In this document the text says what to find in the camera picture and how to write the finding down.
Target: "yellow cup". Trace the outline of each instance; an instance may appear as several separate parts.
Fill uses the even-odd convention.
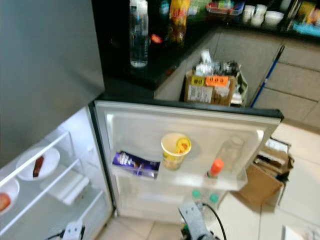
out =
[[[189,148],[183,153],[176,153],[177,142],[181,138],[188,139]],[[169,170],[177,170],[191,150],[191,141],[182,133],[172,132],[163,136],[161,147],[163,149],[163,165]]]

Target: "price sticker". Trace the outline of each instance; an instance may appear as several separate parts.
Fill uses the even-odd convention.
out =
[[[205,78],[205,84],[211,87],[226,87],[228,85],[227,76],[207,76]]]
[[[195,86],[204,86],[205,85],[205,78],[201,76],[192,76],[191,84]]]

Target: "green bottle cap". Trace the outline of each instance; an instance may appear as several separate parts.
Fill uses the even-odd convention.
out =
[[[219,200],[219,195],[218,194],[213,193],[213,194],[210,195],[210,201],[211,202],[217,203],[218,200]]]
[[[201,192],[199,190],[193,190],[192,197],[199,199],[201,197]]]

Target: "white cup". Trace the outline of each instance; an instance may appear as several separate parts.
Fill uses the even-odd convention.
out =
[[[251,5],[245,5],[242,15],[242,20],[246,23],[248,22],[252,16],[254,15],[255,7]]]
[[[267,6],[262,5],[262,4],[257,4],[255,7],[254,15],[256,17],[263,18],[266,14],[266,11],[267,11]]]
[[[253,25],[255,27],[259,27],[263,21],[264,21],[263,17],[259,17],[259,16],[254,15],[253,18],[251,18],[251,25]]]
[[[183,153],[176,153],[177,142],[181,138],[186,138],[189,141],[189,148]],[[186,135],[172,132],[163,136],[161,147],[163,150],[163,165],[169,170],[177,170],[190,152],[192,145]]]

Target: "purple chocolate box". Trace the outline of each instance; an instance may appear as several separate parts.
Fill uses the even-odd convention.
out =
[[[155,171],[158,171],[160,166],[160,162],[144,160],[124,151],[115,154],[112,164],[121,166],[134,175],[154,179],[156,179],[158,175]]]

